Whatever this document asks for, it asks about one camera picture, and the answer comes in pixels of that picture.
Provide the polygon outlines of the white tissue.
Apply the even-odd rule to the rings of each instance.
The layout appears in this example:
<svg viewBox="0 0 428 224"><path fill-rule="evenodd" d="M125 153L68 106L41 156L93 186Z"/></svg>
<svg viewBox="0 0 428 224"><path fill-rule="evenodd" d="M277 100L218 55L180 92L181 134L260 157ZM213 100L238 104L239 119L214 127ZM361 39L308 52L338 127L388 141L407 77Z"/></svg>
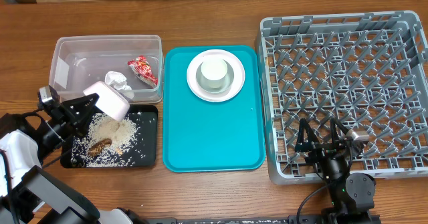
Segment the white tissue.
<svg viewBox="0 0 428 224"><path fill-rule="evenodd" d="M127 83L127 78L124 74L115 71L109 71L104 78L104 82L113 87L117 91L125 90L124 95L129 98L134 98L134 93L131 92L132 88Z"/></svg>

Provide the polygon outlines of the small pink bowl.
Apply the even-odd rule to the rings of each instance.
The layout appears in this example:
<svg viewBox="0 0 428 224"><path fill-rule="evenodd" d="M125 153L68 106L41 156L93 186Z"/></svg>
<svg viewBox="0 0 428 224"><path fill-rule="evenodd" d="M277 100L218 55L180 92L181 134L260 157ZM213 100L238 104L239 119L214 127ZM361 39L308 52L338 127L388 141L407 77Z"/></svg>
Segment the small pink bowl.
<svg viewBox="0 0 428 224"><path fill-rule="evenodd" d="M97 94L96 107L118 122L124 119L130 108L129 102L119 92L102 81L92 84L83 93L85 96Z"/></svg>

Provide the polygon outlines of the red snack wrapper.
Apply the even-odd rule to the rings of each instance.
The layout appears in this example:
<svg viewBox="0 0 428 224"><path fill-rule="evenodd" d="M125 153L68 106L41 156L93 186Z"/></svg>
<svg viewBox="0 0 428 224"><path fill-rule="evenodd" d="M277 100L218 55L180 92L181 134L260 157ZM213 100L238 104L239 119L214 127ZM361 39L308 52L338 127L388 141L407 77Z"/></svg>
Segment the red snack wrapper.
<svg viewBox="0 0 428 224"><path fill-rule="evenodd" d="M158 79L153 75L152 68L147 59L140 55L137 58L128 61L128 67L145 84L155 88L158 85Z"/></svg>

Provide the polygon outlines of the brown food scrap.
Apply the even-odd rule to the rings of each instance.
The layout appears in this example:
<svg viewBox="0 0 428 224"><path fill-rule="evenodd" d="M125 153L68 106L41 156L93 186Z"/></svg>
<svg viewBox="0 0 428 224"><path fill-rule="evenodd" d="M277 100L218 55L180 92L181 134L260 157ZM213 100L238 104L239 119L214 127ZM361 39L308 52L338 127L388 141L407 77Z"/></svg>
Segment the brown food scrap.
<svg viewBox="0 0 428 224"><path fill-rule="evenodd" d="M109 147L112 144L110 138L105 138L94 144L88 149L88 155L91 157L98 156L104 148Z"/></svg>

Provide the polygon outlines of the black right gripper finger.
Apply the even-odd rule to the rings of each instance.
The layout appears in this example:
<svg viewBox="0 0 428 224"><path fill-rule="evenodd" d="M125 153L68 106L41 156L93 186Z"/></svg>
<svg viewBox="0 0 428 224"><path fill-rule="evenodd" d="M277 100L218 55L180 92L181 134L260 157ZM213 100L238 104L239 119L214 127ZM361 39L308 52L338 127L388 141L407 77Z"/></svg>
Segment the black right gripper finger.
<svg viewBox="0 0 428 224"><path fill-rule="evenodd" d="M339 143L340 139L337 133L337 129L339 129L343 134L347 134L349 128L345 127L337 118L330 119L330 133L332 143Z"/></svg>
<svg viewBox="0 0 428 224"><path fill-rule="evenodd" d="M298 138L297 138L298 144L304 143L304 134L306 134L307 140L309 142L319 142L314 131L312 130L312 128L308 124L308 121L305 118L301 118L300 122L299 122L299 129L298 129Z"/></svg>

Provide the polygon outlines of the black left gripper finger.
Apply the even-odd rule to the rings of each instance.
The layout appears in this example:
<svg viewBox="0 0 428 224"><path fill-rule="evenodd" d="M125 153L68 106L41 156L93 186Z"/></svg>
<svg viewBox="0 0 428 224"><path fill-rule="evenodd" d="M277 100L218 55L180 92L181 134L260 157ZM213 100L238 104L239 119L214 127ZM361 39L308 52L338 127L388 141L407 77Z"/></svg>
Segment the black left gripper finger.
<svg viewBox="0 0 428 224"><path fill-rule="evenodd" d="M88 117L96 110L96 103L99 100L98 94L90 94L73 100L62 102L62 107L67 113L75 117Z"/></svg>
<svg viewBox="0 0 428 224"><path fill-rule="evenodd" d="M89 130L89 125L92 121L92 114L79 114L72 118L73 133L79 137L85 137Z"/></svg>

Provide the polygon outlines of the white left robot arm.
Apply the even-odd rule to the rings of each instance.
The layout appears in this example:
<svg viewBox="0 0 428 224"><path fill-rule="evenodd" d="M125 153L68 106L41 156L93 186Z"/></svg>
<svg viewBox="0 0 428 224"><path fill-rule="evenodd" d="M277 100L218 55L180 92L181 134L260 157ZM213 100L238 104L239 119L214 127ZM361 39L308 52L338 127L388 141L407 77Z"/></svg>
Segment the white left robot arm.
<svg viewBox="0 0 428 224"><path fill-rule="evenodd" d="M1 118L1 222L28 223L42 203L42 223L145 223L131 210L100 212L85 196L42 169L41 162L69 137L83 136L97 110L111 117L128 112L120 94L86 94L60 102L41 89L38 108Z"/></svg>

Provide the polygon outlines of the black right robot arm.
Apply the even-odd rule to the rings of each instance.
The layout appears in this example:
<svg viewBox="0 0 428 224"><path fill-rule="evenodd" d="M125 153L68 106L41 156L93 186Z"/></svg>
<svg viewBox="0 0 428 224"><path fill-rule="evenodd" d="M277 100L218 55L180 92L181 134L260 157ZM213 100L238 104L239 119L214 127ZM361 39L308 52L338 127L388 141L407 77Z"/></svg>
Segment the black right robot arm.
<svg viewBox="0 0 428 224"><path fill-rule="evenodd" d="M305 163L314 167L325 185L301 202L296 223L304 222L304 205L324 189L329 192L332 206L310 217L309 223L380 223L378 215L370 214L375 207L375 179L368 174L351 172L354 158L369 142L368 133L363 129L347 128L336 118L330 119L330 133L331 141L321 143L307 120L300 119L295 151L307 154Z"/></svg>

